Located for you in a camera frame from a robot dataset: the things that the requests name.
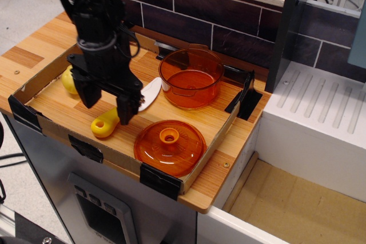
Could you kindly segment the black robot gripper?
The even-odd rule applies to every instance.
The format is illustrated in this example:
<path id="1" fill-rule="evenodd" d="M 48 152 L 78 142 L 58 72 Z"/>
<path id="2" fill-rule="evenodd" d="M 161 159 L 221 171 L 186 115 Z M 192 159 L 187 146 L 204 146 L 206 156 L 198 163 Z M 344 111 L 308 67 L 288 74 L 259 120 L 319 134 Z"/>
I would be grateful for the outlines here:
<path id="1" fill-rule="evenodd" d="M 130 37 L 117 35 L 109 43 L 87 43 L 79 39 L 81 54 L 71 54 L 75 88 L 82 103 L 92 108 L 101 98 L 101 91 L 117 97 L 117 114 L 121 125 L 127 125 L 142 103 L 142 82 L 132 73 Z"/>

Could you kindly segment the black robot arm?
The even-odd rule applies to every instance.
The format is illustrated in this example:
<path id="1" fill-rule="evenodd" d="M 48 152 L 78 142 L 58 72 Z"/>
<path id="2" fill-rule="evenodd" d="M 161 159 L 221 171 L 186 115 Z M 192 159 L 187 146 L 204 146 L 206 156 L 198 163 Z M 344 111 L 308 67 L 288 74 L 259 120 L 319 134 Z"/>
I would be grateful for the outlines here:
<path id="1" fill-rule="evenodd" d="M 130 40 L 136 36 L 124 24 L 121 0 L 60 0 L 75 25 L 81 54 L 70 54 L 71 75 L 78 95 L 87 108 L 103 91 L 116 96 L 122 125 L 138 113 L 144 97 L 142 82 L 132 73 Z"/>

